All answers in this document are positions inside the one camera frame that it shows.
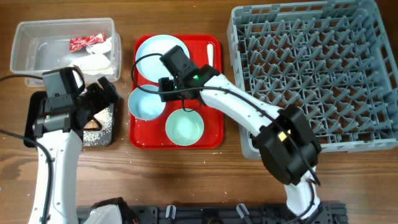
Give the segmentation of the brown carrot piece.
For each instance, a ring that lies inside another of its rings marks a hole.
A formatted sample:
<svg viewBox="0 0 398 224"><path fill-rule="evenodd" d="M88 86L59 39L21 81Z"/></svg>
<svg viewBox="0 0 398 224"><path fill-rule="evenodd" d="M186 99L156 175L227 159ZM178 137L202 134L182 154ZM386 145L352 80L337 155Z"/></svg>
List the brown carrot piece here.
<svg viewBox="0 0 398 224"><path fill-rule="evenodd" d="M94 119L88 122L84 127L85 131L100 131L101 129L102 129L102 124Z"/></svg>

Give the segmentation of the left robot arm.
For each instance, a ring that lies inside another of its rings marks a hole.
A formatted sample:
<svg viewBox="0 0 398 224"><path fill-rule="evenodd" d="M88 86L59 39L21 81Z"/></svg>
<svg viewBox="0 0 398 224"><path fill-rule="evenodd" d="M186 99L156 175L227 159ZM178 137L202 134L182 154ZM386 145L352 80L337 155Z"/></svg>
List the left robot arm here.
<svg viewBox="0 0 398 224"><path fill-rule="evenodd" d="M46 96L32 125L39 158L29 223L76 223L76 172L84 127L120 95L106 77L86 86L78 67L45 72L42 81Z"/></svg>

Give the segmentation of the red snack wrapper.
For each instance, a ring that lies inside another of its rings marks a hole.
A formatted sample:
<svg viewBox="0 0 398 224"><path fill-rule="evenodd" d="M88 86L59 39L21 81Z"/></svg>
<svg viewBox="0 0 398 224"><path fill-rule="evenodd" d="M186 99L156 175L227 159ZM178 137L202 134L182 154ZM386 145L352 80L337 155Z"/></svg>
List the red snack wrapper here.
<svg viewBox="0 0 398 224"><path fill-rule="evenodd" d="M103 43L105 41L106 41L105 33L71 39L69 43L69 51L76 52L82 49L83 47L87 47L89 45L95 45L98 43Z"/></svg>

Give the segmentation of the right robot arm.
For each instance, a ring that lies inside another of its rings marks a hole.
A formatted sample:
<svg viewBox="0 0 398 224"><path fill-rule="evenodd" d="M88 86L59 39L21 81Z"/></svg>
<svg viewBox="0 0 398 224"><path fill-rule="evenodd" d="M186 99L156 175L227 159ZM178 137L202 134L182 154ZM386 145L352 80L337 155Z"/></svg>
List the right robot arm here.
<svg viewBox="0 0 398 224"><path fill-rule="evenodd" d="M161 99L198 100L245 127L254 136L252 144L266 169L284 185L293 220L313 218L320 205L315 168L322 147L302 110L258 100L212 66L198 67L178 45L162 54L160 61L171 74L159 80Z"/></svg>

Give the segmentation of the green bowl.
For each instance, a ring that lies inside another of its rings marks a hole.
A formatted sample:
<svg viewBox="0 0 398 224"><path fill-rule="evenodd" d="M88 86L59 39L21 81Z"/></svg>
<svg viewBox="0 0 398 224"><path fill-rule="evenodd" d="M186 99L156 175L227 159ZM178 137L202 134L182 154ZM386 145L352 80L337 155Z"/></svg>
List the green bowl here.
<svg viewBox="0 0 398 224"><path fill-rule="evenodd" d="M167 137L178 146L195 144L202 137L204 130L204 120L196 111L175 110L165 122Z"/></svg>

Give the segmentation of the light blue bowl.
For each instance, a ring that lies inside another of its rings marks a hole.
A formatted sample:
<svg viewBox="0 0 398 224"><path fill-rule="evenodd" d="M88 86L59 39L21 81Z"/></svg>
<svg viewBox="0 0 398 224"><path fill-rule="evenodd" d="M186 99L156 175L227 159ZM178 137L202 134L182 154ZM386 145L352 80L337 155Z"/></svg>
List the light blue bowl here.
<svg viewBox="0 0 398 224"><path fill-rule="evenodd" d="M150 121L158 118L166 106L160 96L135 88L128 99L129 112L137 119Z"/></svg>

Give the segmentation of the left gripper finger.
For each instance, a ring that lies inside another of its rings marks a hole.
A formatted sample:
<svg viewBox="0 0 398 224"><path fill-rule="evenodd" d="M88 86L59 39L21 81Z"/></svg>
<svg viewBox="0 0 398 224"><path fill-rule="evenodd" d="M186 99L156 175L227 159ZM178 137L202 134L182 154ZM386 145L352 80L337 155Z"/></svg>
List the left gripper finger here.
<svg viewBox="0 0 398 224"><path fill-rule="evenodd" d="M94 117L89 116L89 120L83 128L84 131L101 131L102 124Z"/></svg>
<svg viewBox="0 0 398 224"><path fill-rule="evenodd" d="M98 83L101 85L97 96L98 108L105 109L109 105L117 103L121 96L116 91L116 87L106 77L98 79Z"/></svg>

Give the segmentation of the white plastic spoon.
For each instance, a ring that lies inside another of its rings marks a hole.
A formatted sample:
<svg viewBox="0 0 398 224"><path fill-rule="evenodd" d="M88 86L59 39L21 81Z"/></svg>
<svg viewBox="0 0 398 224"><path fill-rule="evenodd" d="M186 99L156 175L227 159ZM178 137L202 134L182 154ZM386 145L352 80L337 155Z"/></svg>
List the white plastic spoon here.
<svg viewBox="0 0 398 224"><path fill-rule="evenodd" d="M206 51L207 51L208 64L209 66L212 67L214 65L214 45L207 44Z"/></svg>

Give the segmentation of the white rice pile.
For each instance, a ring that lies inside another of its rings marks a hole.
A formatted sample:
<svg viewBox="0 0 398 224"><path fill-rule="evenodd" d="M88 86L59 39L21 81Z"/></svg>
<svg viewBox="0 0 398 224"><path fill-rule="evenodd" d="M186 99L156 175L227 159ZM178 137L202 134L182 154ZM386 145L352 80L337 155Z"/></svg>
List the white rice pile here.
<svg viewBox="0 0 398 224"><path fill-rule="evenodd" d="M83 145L85 147L110 145L113 141L113 105L95 114L94 117L102 124L102 130L84 131Z"/></svg>

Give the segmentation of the large light blue plate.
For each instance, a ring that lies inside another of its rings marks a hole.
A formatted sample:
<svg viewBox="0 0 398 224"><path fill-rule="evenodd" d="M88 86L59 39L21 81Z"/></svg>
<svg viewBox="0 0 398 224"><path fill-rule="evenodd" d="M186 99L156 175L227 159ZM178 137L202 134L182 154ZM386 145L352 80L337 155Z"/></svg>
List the large light blue plate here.
<svg viewBox="0 0 398 224"><path fill-rule="evenodd" d="M185 55L190 58L187 46L180 39L171 35L155 35L148 38L136 50L136 58L140 59L153 53L165 54L176 45L179 45ZM159 55L144 58L136 65L136 68L145 79L158 83L160 78L170 77L170 73L159 59Z"/></svg>

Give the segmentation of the white napkin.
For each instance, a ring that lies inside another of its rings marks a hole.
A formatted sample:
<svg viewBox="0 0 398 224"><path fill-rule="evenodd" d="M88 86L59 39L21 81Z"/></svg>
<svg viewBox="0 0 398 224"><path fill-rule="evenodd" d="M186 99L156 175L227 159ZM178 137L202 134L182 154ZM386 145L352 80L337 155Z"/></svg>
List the white napkin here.
<svg viewBox="0 0 398 224"><path fill-rule="evenodd" d="M105 53L110 53L112 37L103 43L89 45L86 51L89 55L72 60L70 67L77 66L87 75L113 75L114 69Z"/></svg>

